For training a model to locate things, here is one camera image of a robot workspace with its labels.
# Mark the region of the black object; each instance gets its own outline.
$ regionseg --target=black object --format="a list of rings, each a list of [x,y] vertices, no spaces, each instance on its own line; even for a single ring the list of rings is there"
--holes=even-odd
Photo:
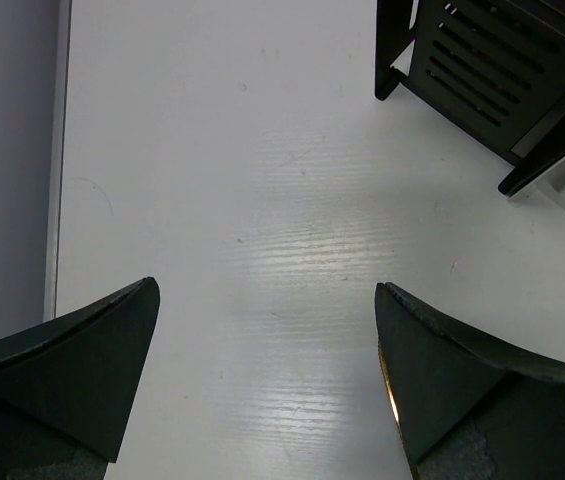
[[[565,156],[565,0],[420,0],[409,28],[412,8],[378,0],[376,97],[404,84],[514,165],[512,196]]]
[[[160,295],[141,280],[0,340],[0,480],[102,480],[115,462]]]
[[[380,361],[415,478],[565,479],[565,363],[401,290],[375,297]]]

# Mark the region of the white table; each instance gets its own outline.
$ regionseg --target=white table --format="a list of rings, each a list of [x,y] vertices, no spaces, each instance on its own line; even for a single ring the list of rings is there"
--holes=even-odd
[[[58,313],[162,289],[108,479],[409,478],[378,281],[565,360],[565,213],[377,102],[374,37],[373,0],[74,0]]]

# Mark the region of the black plastic crate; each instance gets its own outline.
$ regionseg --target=black plastic crate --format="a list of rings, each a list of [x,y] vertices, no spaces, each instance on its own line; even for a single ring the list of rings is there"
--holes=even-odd
[[[403,83],[508,160],[506,195],[565,155],[565,0],[420,0],[409,28],[412,8],[378,1],[379,99]]]

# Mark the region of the table surface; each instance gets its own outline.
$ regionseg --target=table surface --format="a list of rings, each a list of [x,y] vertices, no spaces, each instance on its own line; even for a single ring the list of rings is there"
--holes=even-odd
[[[73,0],[58,314],[162,306],[107,479],[407,479],[373,294],[565,360],[565,213],[421,100],[375,2]]]

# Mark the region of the ventilation slot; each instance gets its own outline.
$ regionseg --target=ventilation slot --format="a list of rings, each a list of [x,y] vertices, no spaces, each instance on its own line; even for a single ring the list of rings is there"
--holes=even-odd
[[[484,84],[485,86],[487,86],[488,88],[490,88],[491,90],[493,90],[495,93],[497,93],[498,95],[500,95],[501,97],[507,99],[509,102],[513,103],[513,104],[518,104],[520,103],[520,99],[515,96],[514,94],[512,94],[511,92],[509,92],[506,88],[502,87],[501,85],[498,85],[494,80],[492,80],[491,78],[487,77],[486,75],[484,75],[482,72],[480,72],[479,70],[477,70],[476,68],[472,67],[470,64],[468,64],[467,62],[465,62],[464,60],[462,60],[460,57],[458,57],[457,55],[455,55],[451,50],[449,50],[448,48],[446,48],[444,45],[442,45],[440,42],[434,42],[433,46],[440,52],[442,53],[446,58],[448,58],[449,60],[451,60],[455,65],[457,65],[458,67],[460,67],[463,71],[465,71],[467,74],[475,77],[479,82],[481,82],[482,84]]]
[[[525,55],[524,53],[520,52],[517,48],[509,45],[504,40],[501,40],[499,37],[486,30],[484,27],[473,21],[463,12],[461,12],[458,8],[453,6],[453,4],[447,3],[444,6],[444,10],[446,10],[447,13],[451,15],[453,18],[455,18],[459,23],[467,27],[469,30],[475,32],[476,35],[479,35],[484,40],[489,42],[491,45],[498,48],[500,51],[515,58],[518,62],[530,68],[534,72],[544,73],[544,67],[542,65],[540,65],[538,62],[533,60],[528,55]]]
[[[558,53],[560,51],[560,46],[551,40],[548,40],[543,35],[538,34],[534,29],[528,25],[520,22],[510,13],[502,10],[501,8],[495,6],[488,0],[468,0],[470,3],[476,7],[484,10],[491,14],[494,20],[496,20],[501,25],[504,25],[509,30],[512,30],[519,35],[525,37],[532,44],[546,50],[550,53]]]
[[[446,73],[449,77],[451,77],[453,80],[455,80],[457,83],[459,83],[460,85],[462,85],[465,89],[467,89],[469,92],[471,92],[473,95],[475,95],[476,97],[478,97],[480,100],[482,100],[484,103],[486,103],[488,106],[490,106],[492,109],[494,109],[496,112],[500,113],[501,115],[504,115],[506,117],[509,116],[509,111],[502,107],[501,105],[499,105],[497,102],[493,101],[491,98],[489,98],[487,95],[485,95],[484,93],[482,93],[481,91],[479,91],[477,88],[475,88],[473,85],[471,85],[469,82],[467,82],[466,80],[464,80],[462,77],[458,76],[453,70],[451,70],[449,67],[447,67],[446,65],[444,65],[441,61],[439,61],[437,58],[435,57],[429,57],[429,60],[431,61],[431,63],[433,65],[435,65],[436,67],[438,67],[441,71],[443,71],[444,73]]]
[[[525,90],[531,89],[531,84],[528,81],[524,80],[518,74],[512,72],[507,67],[500,64],[499,62],[494,60],[492,57],[490,57],[486,53],[484,53],[481,50],[479,50],[478,48],[476,48],[468,40],[464,39],[463,37],[461,37],[460,35],[455,33],[453,30],[451,30],[444,23],[440,23],[438,25],[438,28],[439,28],[440,32],[442,32],[447,38],[449,38],[454,43],[456,43],[457,45],[462,47],[464,50],[469,52],[471,55],[482,60],[482,62],[484,62],[489,67],[493,68],[494,70],[496,70],[497,72],[499,72],[500,74],[502,74],[503,76],[508,78],[509,80],[511,80],[513,83],[515,83],[519,87],[521,87]]]
[[[484,118],[485,120],[487,120],[489,123],[495,125],[496,127],[499,127],[501,125],[501,123],[494,117],[492,117],[491,115],[489,115],[487,112],[485,112],[484,110],[482,110],[480,107],[478,107],[475,103],[473,103],[471,100],[469,100],[468,98],[466,98],[464,95],[462,95],[460,92],[458,92],[455,88],[453,88],[451,85],[449,85],[448,83],[446,83],[444,80],[442,80],[440,77],[438,77],[435,73],[433,73],[431,70],[427,70],[426,74],[434,81],[436,82],[438,85],[440,85],[442,88],[444,88],[446,91],[448,91],[451,95],[455,96],[458,100],[460,100],[462,103],[464,103],[467,107],[471,108],[472,110],[474,110],[478,115],[480,115],[482,118]]]

